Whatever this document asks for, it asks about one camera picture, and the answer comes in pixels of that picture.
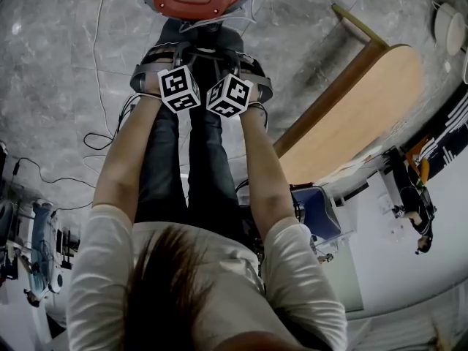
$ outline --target wooden table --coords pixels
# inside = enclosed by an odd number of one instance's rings
[[[371,40],[275,143],[290,184],[317,181],[350,161],[402,119],[423,90],[414,49],[389,47],[347,11],[333,9]]]

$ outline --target white t-shirt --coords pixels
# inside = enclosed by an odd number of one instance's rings
[[[297,344],[274,309],[287,312],[332,350],[346,350],[344,307],[309,245],[309,229],[295,218],[283,219],[268,233],[260,279],[257,256],[236,241],[182,224],[132,225],[120,209],[98,205],[83,228],[72,270],[67,309],[71,351],[118,348],[124,333],[123,300],[129,275],[151,235],[156,239],[169,225],[184,228],[186,237],[195,240],[196,250],[204,252],[197,279],[214,283],[201,314],[202,350],[252,331],[274,333]]]

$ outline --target person in black clothing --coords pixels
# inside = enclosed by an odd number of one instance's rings
[[[410,180],[410,175],[396,148],[392,148],[386,156],[389,157],[388,164],[393,170],[396,187],[400,193],[403,207],[396,207],[394,213],[396,217],[408,218],[415,230],[421,234],[418,239],[419,252],[426,253],[432,245],[432,219],[426,204],[421,199],[419,191]]]

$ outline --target standing person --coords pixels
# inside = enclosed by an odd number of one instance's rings
[[[421,235],[418,239],[418,250],[416,254],[427,253],[432,245],[432,218],[428,212],[426,204],[421,199],[419,191],[411,182],[408,171],[404,165],[398,149],[392,148],[387,156],[390,158],[389,165],[393,170],[396,187],[399,191],[403,209],[396,209],[397,217],[406,218],[411,221],[411,225]]]
[[[171,25],[160,42],[169,41]],[[222,29],[220,40],[242,50],[234,31]],[[158,99],[140,99],[107,154],[72,271],[72,351],[347,347],[344,307],[310,248],[309,229],[295,218],[262,112],[250,107],[241,124],[252,213],[265,246],[259,277],[221,120],[204,107],[216,82],[212,67],[200,58],[193,69],[202,106],[190,110],[188,208],[178,118]],[[156,83],[151,91],[159,93]]]

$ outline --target marble floor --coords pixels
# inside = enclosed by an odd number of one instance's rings
[[[403,143],[437,110],[461,82],[462,54],[449,57],[431,35],[433,0],[256,0],[257,24],[227,22],[244,39],[273,81],[268,103],[269,134],[277,139],[334,80],[363,47],[331,10],[336,2],[373,28],[389,44],[406,43],[421,54],[426,89],[418,106],[381,138],[384,146]],[[465,15],[467,0],[448,1]],[[106,133],[92,57],[100,0],[2,0],[0,3],[0,140],[10,159],[6,177],[18,157],[40,164],[46,179],[75,177],[94,184],[101,158],[83,145],[87,132]],[[95,47],[100,93],[110,130],[131,92],[129,76],[165,19],[142,0],[104,0]],[[246,175],[245,149],[236,120],[224,121],[224,146],[233,176]],[[190,122],[180,124],[181,174],[189,172]],[[350,188],[365,178],[340,181],[331,191]],[[57,206],[71,208],[91,201],[93,189],[62,181],[44,184],[38,170],[21,165],[17,184]],[[65,227],[79,233],[88,209],[62,211]]]

